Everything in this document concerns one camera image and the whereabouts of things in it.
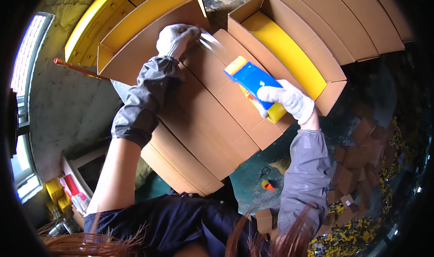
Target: hair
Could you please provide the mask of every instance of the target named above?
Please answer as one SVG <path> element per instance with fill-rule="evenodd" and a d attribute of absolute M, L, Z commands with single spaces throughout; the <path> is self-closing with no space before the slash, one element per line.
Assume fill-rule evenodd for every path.
<path fill-rule="evenodd" d="M 308 209 L 305 209 L 296 219 L 290 229 L 280 234 L 275 241 L 270 242 L 269 252 L 261 255 L 261 245 L 264 239 L 261 235 L 250 237 L 247 247 L 250 257 L 303 257 L 307 255 L 307 249 L 312 238 L 312 221 L 308 217 Z M 132 238 L 119 240 L 112 236 L 108 230 L 106 234 L 92 233 L 96 229 L 99 216 L 95 221 L 91 233 L 72 233 L 60 236 L 42 235 L 52 225 L 47 225 L 38 230 L 40 237 L 48 251 L 54 256 L 134 256 L 140 253 L 140 245 L 143 235 L 140 235 L 144 226 Z M 243 232 L 248 218 L 241 217 L 237 222 L 226 243 L 225 257 L 238 256 L 238 240 Z"/>

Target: knit glove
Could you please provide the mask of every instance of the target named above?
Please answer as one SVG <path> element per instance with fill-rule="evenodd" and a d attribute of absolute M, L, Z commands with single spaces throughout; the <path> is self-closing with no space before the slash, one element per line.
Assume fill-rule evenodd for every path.
<path fill-rule="evenodd" d="M 258 99 L 264 102 L 279 102 L 298 120 L 298 124 L 306 123 L 312 116 L 315 102 L 287 80 L 277 80 L 277 82 L 282 88 L 262 86 L 257 91 Z"/>
<path fill-rule="evenodd" d="M 200 29 L 188 24 L 174 24 L 164 27 L 157 40 L 158 56 L 170 56 L 179 61 L 189 41 L 198 39 Z"/>

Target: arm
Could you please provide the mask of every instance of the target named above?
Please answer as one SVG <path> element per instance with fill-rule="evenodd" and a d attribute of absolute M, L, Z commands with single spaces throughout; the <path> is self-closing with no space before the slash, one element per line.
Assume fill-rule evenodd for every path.
<path fill-rule="evenodd" d="M 283 88 L 261 87 L 258 98 L 279 102 L 300 124 L 290 147 L 291 165 L 285 171 L 277 226 L 280 233 L 289 231 L 301 212 L 309 206 L 309 217 L 316 232 L 328 215 L 326 203 L 330 167 L 324 134 L 319 127 L 313 100 L 288 81 L 278 80 Z"/>
<path fill-rule="evenodd" d="M 125 105 L 113 119 L 106 162 L 101 171 L 88 214 L 126 208 L 134 204 L 134 179 L 140 152 L 158 125 L 157 113 L 167 91 L 182 82 L 178 60 L 188 41 L 197 38 L 194 26 L 165 27 L 157 41 L 159 55 L 144 64 L 137 85 L 127 92 Z"/>

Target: concrete wall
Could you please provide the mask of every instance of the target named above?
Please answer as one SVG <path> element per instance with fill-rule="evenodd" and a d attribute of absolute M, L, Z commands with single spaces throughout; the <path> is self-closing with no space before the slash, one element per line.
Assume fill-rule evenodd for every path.
<path fill-rule="evenodd" d="M 93 1 L 43 0 L 37 9 L 55 15 L 36 60 L 29 94 L 30 141 L 42 182 L 60 174 L 62 150 L 71 154 L 109 136 L 120 106 L 110 83 L 53 63 L 54 58 L 65 59 L 65 43 Z"/>

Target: yellow foam insert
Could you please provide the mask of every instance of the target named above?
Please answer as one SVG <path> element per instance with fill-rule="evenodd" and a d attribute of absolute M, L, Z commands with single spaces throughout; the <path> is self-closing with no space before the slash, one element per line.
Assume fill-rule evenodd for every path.
<path fill-rule="evenodd" d="M 188 0 L 147 0 L 122 19 L 103 38 L 101 44 L 114 52 L 168 11 Z"/>
<path fill-rule="evenodd" d="M 313 100 L 318 98 L 326 88 L 326 81 L 309 57 L 282 28 L 261 11 L 250 16 L 241 25 L 274 53 Z"/>

